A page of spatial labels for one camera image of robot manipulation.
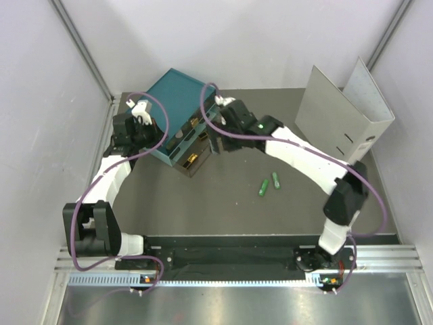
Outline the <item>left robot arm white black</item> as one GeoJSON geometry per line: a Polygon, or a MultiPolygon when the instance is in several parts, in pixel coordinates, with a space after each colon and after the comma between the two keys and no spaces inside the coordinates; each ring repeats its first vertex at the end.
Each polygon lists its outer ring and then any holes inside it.
{"type": "Polygon", "coordinates": [[[68,252],[71,257],[124,257],[138,268],[153,262],[142,235],[122,232],[112,205],[124,180],[132,172],[142,149],[157,148],[164,133],[147,112],[114,116],[113,134],[98,172],[85,193],[62,210],[68,252]]]}

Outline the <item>green mascara tube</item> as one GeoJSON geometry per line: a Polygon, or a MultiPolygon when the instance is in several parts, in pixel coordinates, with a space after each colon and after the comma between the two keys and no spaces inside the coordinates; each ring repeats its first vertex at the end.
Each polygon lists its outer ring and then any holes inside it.
{"type": "Polygon", "coordinates": [[[266,193],[266,191],[267,191],[268,186],[269,186],[269,180],[268,179],[264,179],[263,182],[260,185],[260,189],[258,191],[258,195],[259,196],[264,196],[265,193],[266,193]]]}
{"type": "Polygon", "coordinates": [[[272,179],[273,179],[273,186],[276,190],[281,188],[280,182],[279,182],[279,177],[278,174],[276,172],[272,172],[272,179]]]}

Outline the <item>teal drawer organizer box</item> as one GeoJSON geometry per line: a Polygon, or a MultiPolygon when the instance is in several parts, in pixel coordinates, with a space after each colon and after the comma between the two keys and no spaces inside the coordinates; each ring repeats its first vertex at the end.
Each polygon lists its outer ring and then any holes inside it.
{"type": "Polygon", "coordinates": [[[171,167],[184,164],[182,156],[206,130],[200,110],[203,86],[203,82],[171,68],[147,90],[166,110],[163,113],[150,100],[152,118],[161,130],[168,129],[167,139],[152,154],[171,167]]]}

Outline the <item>gold black lipstick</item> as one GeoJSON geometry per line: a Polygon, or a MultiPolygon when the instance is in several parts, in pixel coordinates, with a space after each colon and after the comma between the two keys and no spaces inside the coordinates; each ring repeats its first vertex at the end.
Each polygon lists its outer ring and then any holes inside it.
{"type": "Polygon", "coordinates": [[[193,163],[195,162],[195,160],[198,158],[198,155],[197,154],[191,154],[188,158],[187,158],[187,160],[183,163],[183,168],[184,169],[189,169],[190,168],[190,166],[192,166],[193,165],[193,163]]]}
{"type": "Polygon", "coordinates": [[[203,141],[208,138],[208,134],[206,132],[199,134],[198,139],[203,141]]]}

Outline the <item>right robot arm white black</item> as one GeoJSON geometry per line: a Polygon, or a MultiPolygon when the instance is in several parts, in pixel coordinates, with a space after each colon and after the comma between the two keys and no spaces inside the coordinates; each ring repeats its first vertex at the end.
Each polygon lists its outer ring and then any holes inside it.
{"type": "Polygon", "coordinates": [[[300,269],[333,267],[341,258],[346,236],[368,197],[367,168],[333,159],[300,139],[282,122],[266,115],[257,119],[241,100],[215,97],[219,109],[208,125],[212,151],[233,152],[254,148],[277,158],[314,181],[327,195],[325,223],[313,253],[297,253],[300,269]]]}

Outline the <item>clear drawer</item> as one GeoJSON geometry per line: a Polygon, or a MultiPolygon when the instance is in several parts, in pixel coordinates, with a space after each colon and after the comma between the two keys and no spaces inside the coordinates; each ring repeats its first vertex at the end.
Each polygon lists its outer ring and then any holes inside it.
{"type": "Polygon", "coordinates": [[[172,154],[183,142],[189,141],[204,125],[204,119],[200,108],[192,110],[186,104],[175,106],[175,110],[169,112],[170,130],[164,149],[167,155],[172,154]]]}
{"type": "Polygon", "coordinates": [[[193,177],[211,153],[208,132],[193,130],[172,152],[170,161],[176,170],[193,177]]]}

